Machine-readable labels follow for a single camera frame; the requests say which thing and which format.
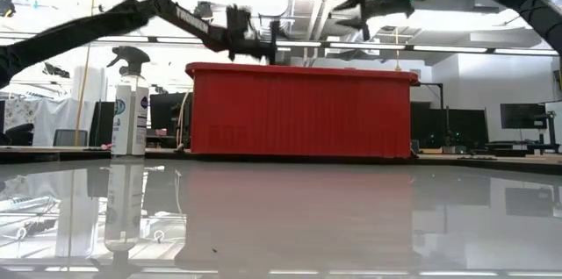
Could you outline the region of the red plastic laundry basket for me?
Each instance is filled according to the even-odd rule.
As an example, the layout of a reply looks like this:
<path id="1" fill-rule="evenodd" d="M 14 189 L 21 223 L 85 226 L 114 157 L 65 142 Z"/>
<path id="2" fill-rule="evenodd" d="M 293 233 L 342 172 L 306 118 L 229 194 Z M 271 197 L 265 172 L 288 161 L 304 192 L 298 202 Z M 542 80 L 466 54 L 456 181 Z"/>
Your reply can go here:
<path id="1" fill-rule="evenodd" d="M 194 154 L 407 158 L 405 71 L 193 62 Z"/>

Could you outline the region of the clear spray bottle grey trigger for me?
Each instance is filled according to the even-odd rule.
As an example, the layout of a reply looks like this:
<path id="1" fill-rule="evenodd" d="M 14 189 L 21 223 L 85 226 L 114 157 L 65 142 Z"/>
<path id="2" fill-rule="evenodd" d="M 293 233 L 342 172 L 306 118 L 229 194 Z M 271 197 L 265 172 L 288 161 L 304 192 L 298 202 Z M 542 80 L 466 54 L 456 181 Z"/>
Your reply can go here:
<path id="1" fill-rule="evenodd" d="M 108 66 L 121 60 L 126 65 L 119 69 L 116 86 L 111 154 L 114 158 L 143 157 L 148 130 L 149 84 L 141 75 L 141 67 L 150 62 L 150 58 L 134 46 L 116 46 L 112 51 L 116 57 Z"/>

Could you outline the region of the white printed cloth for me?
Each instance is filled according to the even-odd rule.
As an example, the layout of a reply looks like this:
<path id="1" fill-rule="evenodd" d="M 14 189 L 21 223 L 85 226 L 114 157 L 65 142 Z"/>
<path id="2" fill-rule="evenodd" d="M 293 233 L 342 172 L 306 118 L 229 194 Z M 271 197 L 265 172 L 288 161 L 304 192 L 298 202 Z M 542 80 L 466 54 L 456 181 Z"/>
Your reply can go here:
<path id="1" fill-rule="evenodd" d="M 96 104 L 71 98 L 0 101 L 0 146 L 86 147 Z"/>

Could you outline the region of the large black screen panel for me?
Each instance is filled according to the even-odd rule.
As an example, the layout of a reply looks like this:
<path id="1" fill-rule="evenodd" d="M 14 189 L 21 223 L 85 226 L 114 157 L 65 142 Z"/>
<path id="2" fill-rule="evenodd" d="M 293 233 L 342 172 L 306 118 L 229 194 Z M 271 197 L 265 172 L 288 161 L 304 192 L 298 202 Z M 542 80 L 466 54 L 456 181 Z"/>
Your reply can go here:
<path id="1" fill-rule="evenodd" d="M 488 142 L 485 110 L 432 109 L 429 103 L 411 103 L 411 139 L 420 148 L 464 146 L 483 149 Z"/>

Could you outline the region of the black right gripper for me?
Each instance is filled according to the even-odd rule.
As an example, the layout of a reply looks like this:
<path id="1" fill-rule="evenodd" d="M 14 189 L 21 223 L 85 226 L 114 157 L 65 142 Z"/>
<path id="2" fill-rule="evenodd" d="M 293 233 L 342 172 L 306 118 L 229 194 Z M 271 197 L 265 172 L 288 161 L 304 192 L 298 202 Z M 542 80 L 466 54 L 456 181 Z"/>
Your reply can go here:
<path id="1" fill-rule="evenodd" d="M 358 8 L 360 10 L 360 18 L 339 19 L 335 23 L 360 31 L 363 34 L 364 41 L 368 41 L 370 39 L 369 26 L 362 18 L 373 18 L 396 13 L 403 13 L 406 18 L 409 18 L 414 13 L 414 7 L 411 1 L 412 0 L 346 0 L 335 6 L 332 11 L 345 11 Z"/>

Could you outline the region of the black monitor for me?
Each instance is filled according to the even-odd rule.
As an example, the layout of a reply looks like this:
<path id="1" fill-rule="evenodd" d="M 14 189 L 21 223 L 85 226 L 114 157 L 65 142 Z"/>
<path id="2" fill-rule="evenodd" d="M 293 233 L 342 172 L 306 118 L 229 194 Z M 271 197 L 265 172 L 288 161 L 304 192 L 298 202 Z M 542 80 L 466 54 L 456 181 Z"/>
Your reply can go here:
<path id="1" fill-rule="evenodd" d="M 546 129 L 543 104 L 500 104 L 502 129 Z"/>
<path id="2" fill-rule="evenodd" d="M 188 132 L 191 125 L 192 98 L 191 92 L 151 95 L 149 98 L 151 128 L 166 129 L 168 135 L 175 135 L 181 117 L 181 107 L 184 107 L 183 127 Z"/>

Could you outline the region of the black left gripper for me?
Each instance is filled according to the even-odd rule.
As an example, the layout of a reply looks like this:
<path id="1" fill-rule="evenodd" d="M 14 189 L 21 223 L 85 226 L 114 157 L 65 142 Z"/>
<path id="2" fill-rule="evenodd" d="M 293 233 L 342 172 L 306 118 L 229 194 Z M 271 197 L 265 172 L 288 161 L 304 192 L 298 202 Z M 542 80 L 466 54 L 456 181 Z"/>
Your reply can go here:
<path id="1" fill-rule="evenodd" d="M 270 21 L 270 40 L 261 40 L 251 24 L 251 13 L 237 5 L 226 8 L 227 26 L 221 28 L 215 52 L 228 51 L 233 61 L 237 54 L 249 55 L 255 59 L 265 58 L 268 63 L 276 62 L 279 21 Z"/>

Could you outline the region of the black bar with light strips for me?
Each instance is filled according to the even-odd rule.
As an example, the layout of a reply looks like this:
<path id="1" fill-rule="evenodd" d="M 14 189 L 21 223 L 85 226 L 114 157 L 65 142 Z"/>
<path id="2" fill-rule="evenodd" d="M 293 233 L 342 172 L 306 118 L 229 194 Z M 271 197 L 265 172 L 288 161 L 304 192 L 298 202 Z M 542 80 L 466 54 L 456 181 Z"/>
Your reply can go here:
<path id="1" fill-rule="evenodd" d="M 192 37 L 163 37 L 163 36 L 109 36 L 97 39 L 94 44 L 133 44 L 148 46 L 203 46 L 198 38 Z M 497 55 L 519 55 L 519 56 L 557 56 L 558 52 L 552 49 L 532 48 L 494 48 L 477 46 L 431 46 L 413 44 L 380 44 L 380 43 L 355 43 L 355 42 L 331 42 L 331 41 L 279 41 L 277 47 L 281 51 L 289 51 L 296 48 L 327 48 L 341 50 L 377 50 L 377 51 L 406 51 L 406 52 L 428 52 L 428 53 L 458 53 L 458 54 L 497 54 Z"/>

